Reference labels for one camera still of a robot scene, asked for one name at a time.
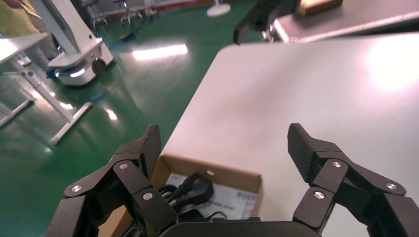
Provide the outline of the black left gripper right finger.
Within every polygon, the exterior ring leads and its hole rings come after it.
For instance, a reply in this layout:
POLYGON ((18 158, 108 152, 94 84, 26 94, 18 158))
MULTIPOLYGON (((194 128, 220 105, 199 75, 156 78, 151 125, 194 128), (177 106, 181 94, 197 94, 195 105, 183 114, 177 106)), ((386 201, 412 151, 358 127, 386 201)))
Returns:
POLYGON ((399 183, 353 162, 336 144, 289 126, 288 152, 309 189, 293 221, 320 235, 335 205, 345 207, 371 237, 416 237, 419 208, 399 183))

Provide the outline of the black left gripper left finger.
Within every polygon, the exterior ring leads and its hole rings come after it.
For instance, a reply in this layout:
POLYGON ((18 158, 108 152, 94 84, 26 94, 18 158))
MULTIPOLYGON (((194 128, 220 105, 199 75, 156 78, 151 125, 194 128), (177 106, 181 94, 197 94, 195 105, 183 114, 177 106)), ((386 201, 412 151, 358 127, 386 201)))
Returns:
POLYGON ((177 224, 176 212, 151 182, 160 152, 155 124, 141 138, 120 145, 108 163, 65 189, 46 235, 96 237, 121 206, 146 237, 158 237, 177 224))

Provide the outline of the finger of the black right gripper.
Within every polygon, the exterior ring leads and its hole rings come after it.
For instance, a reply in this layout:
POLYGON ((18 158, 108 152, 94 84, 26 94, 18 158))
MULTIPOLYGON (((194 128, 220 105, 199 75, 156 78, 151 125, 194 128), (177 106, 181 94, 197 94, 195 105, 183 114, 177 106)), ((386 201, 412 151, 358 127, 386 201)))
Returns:
POLYGON ((276 18, 296 12, 299 4, 298 0, 258 0, 234 29, 233 43, 240 45, 253 32, 267 30, 276 18))

